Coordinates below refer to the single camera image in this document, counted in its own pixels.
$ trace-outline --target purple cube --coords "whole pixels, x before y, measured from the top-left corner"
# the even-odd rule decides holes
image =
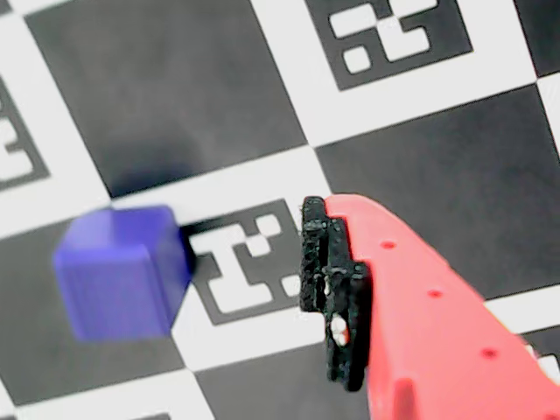
[[[191,281],[172,210],[103,209],[74,220],[52,263],[79,340],[169,336]]]

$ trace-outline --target white square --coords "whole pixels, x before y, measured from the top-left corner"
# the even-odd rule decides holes
[[[261,234],[250,236],[246,240],[248,252],[253,257],[266,256],[270,253],[270,245],[266,237]]]
[[[438,0],[388,0],[388,3],[397,18],[404,18],[433,9],[438,5]]]
[[[333,13],[329,20],[334,35],[337,38],[344,38],[373,28],[377,22],[377,17],[371,3],[364,3],[351,9]]]
[[[189,224],[284,199],[300,229],[304,198],[330,194],[314,150],[303,146],[139,192],[116,200],[114,206],[166,204],[178,223]],[[292,307],[213,325],[191,285],[172,331],[185,364],[200,371],[319,343],[325,339],[325,321],[320,314]]]
[[[0,77],[50,178],[0,192],[0,239],[105,207],[109,195],[41,52],[15,14],[0,18]]]
[[[342,54],[348,71],[352,74],[363,72],[371,67],[368,52],[363,46],[356,46]]]
[[[280,235],[282,233],[282,228],[280,227],[280,222],[274,214],[267,214],[265,216],[257,217],[256,226],[262,235],[270,238],[271,236]]]
[[[8,0],[8,3],[10,3],[11,8],[20,15],[29,15],[69,1],[70,0]]]
[[[312,146],[476,101],[536,80],[512,0],[458,0],[473,52],[342,92],[337,88],[305,0],[251,3]],[[290,22],[288,31],[285,22]]]
[[[7,417],[14,414],[14,403],[6,390],[6,387],[2,383],[2,378],[0,377],[0,417]]]
[[[537,82],[542,104],[549,119],[550,130],[560,153],[560,73],[543,77]]]

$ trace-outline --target red plastic part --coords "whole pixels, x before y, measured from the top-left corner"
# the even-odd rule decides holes
[[[560,420],[560,387],[441,255],[371,199],[325,202],[372,272],[372,419]]]

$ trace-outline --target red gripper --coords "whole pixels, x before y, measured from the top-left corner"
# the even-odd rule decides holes
[[[372,419],[560,420],[560,387],[441,255],[370,199],[325,203],[372,273]]]

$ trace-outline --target black square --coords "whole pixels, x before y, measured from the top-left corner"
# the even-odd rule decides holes
[[[535,85],[318,157],[334,192],[381,202],[485,298],[557,284],[560,167]]]
[[[4,140],[0,138],[0,165],[5,165],[3,168],[0,168],[0,192],[8,188],[22,186],[39,179],[48,178],[49,171],[46,169],[45,162],[39,155],[37,147],[33,143],[29,131],[25,127],[25,123],[16,109],[16,105],[11,99],[10,92],[1,77],[0,123],[9,124],[16,133],[17,138],[15,142],[6,139],[8,143],[5,143]],[[6,167],[9,167],[10,164],[9,162],[2,162],[2,157],[6,158],[5,151],[8,152],[8,159],[10,159],[11,153],[24,153],[23,156],[26,156],[30,163],[29,171],[26,173],[22,173],[21,171],[11,173],[9,169],[6,171]]]
[[[196,374],[216,418],[368,419],[367,388],[346,392],[326,379],[324,345]]]
[[[305,144],[249,0],[77,0],[26,20],[113,197]]]
[[[157,416],[143,417],[137,420],[172,420],[172,418],[169,417],[169,414],[159,414]]]
[[[76,341],[51,267],[66,228],[64,222],[0,241],[0,375],[16,405],[184,367],[171,338]]]
[[[560,2],[515,0],[536,73],[560,72]]]
[[[403,32],[410,32],[416,28],[425,30],[429,49],[393,61],[388,59],[377,26],[337,38],[330,23],[332,14],[363,4],[372,5],[377,19],[390,18],[393,11],[388,0],[305,1],[340,90],[404,73],[473,50],[456,0],[440,0],[435,8],[399,18]],[[351,73],[343,54],[359,46],[366,50],[371,67]]]
[[[0,0],[0,15],[11,11],[10,4],[8,0]]]
[[[275,216],[281,228],[279,234],[267,238],[270,252],[266,255],[252,256],[246,243],[233,245],[231,251],[241,267],[244,281],[246,279],[249,285],[267,286],[272,297],[269,302],[236,311],[221,311],[208,283],[218,277],[224,277],[227,281],[229,273],[221,272],[214,252],[197,256],[197,269],[192,282],[196,285],[214,325],[256,317],[298,305],[298,296],[288,295],[282,285],[283,278],[298,274],[300,259],[298,231],[284,200],[251,207],[184,228],[185,235],[193,238],[197,234],[239,225],[244,234],[250,237],[259,234],[256,220],[267,215]],[[238,290],[237,295],[232,298],[239,298],[241,293],[242,291]]]

